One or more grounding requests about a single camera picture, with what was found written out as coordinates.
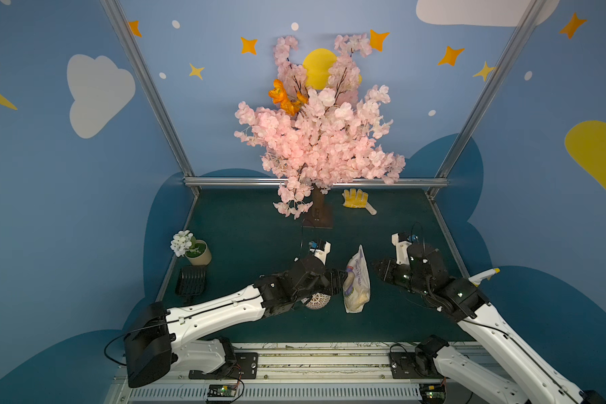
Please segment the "white purple oats bag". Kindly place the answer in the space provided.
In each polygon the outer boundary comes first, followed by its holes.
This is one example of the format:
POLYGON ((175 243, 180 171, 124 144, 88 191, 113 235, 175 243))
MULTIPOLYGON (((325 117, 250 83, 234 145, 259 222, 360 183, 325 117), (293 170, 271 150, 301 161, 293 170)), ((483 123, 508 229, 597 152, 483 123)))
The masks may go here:
POLYGON ((362 246, 348 261, 346 274, 343 281, 345 311, 348 314, 361 313, 371 296, 370 275, 362 246))

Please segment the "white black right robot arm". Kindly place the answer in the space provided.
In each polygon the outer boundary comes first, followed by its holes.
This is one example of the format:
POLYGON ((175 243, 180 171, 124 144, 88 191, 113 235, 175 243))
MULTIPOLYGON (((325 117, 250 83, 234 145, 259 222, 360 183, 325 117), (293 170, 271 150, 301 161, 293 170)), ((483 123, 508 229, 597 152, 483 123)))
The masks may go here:
POLYGON ((414 242, 405 233, 392 235, 395 259, 375 267, 381 280, 421 296, 478 343, 507 372, 506 377, 478 365, 437 336, 419 343, 408 355, 413 370, 442 376, 466 387, 488 403, 603 403, 596 391, 583 390, 545 361, 503 319, 480 289, 490 269, 469 278, 448 273, 441 252, 414 242))

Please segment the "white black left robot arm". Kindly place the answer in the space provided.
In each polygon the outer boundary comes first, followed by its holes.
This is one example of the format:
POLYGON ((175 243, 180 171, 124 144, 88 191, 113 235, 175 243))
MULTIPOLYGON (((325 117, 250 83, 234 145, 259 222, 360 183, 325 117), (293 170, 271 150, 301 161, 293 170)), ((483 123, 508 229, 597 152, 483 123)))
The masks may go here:
POLYGON ((177 370, 225 375, 237 363, 236 355, 227 339, 212 334, 284 314, 318 294, 340 294, 347 277, 346 271, 328 269, 313 254, 214 301, 174 308, 155 302, 124 334, 128 386, 150 385, 177 370))

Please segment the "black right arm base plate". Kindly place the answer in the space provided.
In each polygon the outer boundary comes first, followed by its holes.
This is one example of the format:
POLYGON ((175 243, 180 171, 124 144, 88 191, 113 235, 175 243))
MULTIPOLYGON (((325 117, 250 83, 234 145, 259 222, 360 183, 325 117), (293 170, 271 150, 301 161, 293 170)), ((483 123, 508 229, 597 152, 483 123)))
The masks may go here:
POLYGON ((425 353, 419 355, 404 350, 394 350, 389 353, 392 377, 399 380, 412 379, 442 379, 432 358, 425 353))

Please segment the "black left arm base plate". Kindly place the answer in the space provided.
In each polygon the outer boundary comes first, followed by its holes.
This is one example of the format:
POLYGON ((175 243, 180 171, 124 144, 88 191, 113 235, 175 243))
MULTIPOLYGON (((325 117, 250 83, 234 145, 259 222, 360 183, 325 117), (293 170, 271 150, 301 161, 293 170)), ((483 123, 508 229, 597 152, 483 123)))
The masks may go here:
POLYGON ((259 354, 241 352, 236 354, 233 363, 225 363, 219 370, 205 374, 201 371, 190 370, 190 380, 255 380, 257 378, 259 354))

